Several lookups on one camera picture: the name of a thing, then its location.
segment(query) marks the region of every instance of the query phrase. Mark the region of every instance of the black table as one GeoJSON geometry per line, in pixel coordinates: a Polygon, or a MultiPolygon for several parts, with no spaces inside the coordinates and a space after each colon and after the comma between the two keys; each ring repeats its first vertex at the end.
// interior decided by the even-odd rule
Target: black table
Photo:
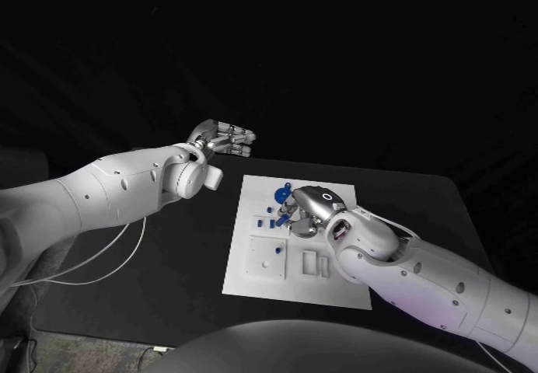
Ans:
{"type": "MultiPolygon", "coordinates": [[[[490,270],[452,182],[431,175],[223,155],[213,157],[211,164],[223,170],[219,190],[203,188],[191,200],[168,204],[148,216],[138,252],[109,278],[84,286],[51,284],[33,317],[34,328],[174,347],[239,323],[311,319],[385,331],[494,366],[472,341],[413,320],[373,292],[372,311],[222,294],[245,174],[353,184],[357,204],[490,270]]],[[[138,221],[115,247],[63,280],[89,281],[109,272],[132,250],[139,228],[138,221]]],[[[95,254],[119,230],[80,234],[63,268],[95,254]]]]}

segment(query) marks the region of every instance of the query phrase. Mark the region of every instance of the white rectangular piece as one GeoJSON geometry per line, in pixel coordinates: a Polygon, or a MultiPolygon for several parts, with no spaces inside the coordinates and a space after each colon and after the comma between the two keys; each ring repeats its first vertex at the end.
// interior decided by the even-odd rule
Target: white rectangular piece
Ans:
{"type": "MultiPolygon", "coordinates": [[[[322,236],[317,234],[311,239],[301,239],[289,234],[286,228],[269,227],[269,221],[278,220],[279,205],[273,200],[273,192],[285,183],[291,184],[291,190],[308,185],[328,188],[344,200],[347,208],[356,207],[351,185],[245,175],[222,292],[245,297],[372,309],[367,286],[351,284],[338,275],[322,236]],[[302,274],[302,252],[310,252],[305,256],[314,259],[314,269],[307,268],[311,275],[302,274]]],[[[298,220],[297,211],[291,218],[298,220]]]]}
{"type": "Polygon", "coordinates": [[[302,250],[302,263],[301,263],[301,273],[304,276],[317,275],[317,253],[311,250],[302,250]]]}
{"type": "Polygon", "coordinates": [[[318,275],[328,278],[328,259],[324,256],[318,257],[318,275]]]}
{"type": "Polygon", "coordinates": [[[285,240],[249,236],[243,276],[268,281],[284,281],[285,240]]]}

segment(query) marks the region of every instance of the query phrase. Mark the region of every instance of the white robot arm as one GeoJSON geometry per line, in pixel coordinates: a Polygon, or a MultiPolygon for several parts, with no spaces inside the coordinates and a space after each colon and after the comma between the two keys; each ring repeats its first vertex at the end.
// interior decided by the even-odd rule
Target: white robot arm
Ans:
{"type": "Polygon", "coordinates": [[[295,189],[278,215],[298,237],[322,234],[335,268],[350,282],[367,284],[421,322],[487,344],[538,372],[535,295],[395,225],[410,233],[409,238],[397,237],[385,219],[361,207],[347,210],[334,192],[320,186],[295,189]],[[286,220],[297,209],[299,220],[286,220]]]}
{"type": "Polygon", "coordinates": [[[0,300],[56,242],[132,223],[203,185],[216,190],[222,171],[207,160],[214,152],[249,156],[253,139],[252,131],[206,120],[184,144],[109,155],[54,180],[0,190],[0,300]]]}

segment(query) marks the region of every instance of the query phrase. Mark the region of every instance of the black curtain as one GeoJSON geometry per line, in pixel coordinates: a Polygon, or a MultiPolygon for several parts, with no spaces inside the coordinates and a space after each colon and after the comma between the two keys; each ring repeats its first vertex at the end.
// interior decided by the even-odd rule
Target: black curtain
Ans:
{"type": "Polygon", "coordinates": [[[256,132],[253,157],[447,176],[497,275],[538,293],[533,13],[340,9],[232,35],[136,12],[129,34],[0,40],[0,145],[43,150],[57,177],[211,118],[256,132]]]}

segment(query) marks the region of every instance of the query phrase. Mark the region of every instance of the robotic hand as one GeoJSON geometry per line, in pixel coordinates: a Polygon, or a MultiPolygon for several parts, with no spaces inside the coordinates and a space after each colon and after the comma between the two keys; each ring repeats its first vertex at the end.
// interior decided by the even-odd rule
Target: robotic hand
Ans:
{"type": "Polygon", "coordinates": [[[187,142],[96,159],[69,175],[0,190],[0,311],[2,295],[30,262],[56,242],[132,223],[201,186],[216,190],[214,152],[249,156],[252,131],[206,120],[187,142]]]}
{"type": "Polygon", "coordinates": [[[279,224],[301,238],[320,233],[341,276],[364,283],[436,329],[491,346],[538,372],[538,297],[361,207],[348,210],[320,186],[292,191],[279,224]],[[289,220],[298,209],[297,221],[289,220]],[[403,230],[397,237],[385,224],[403,230]]]}

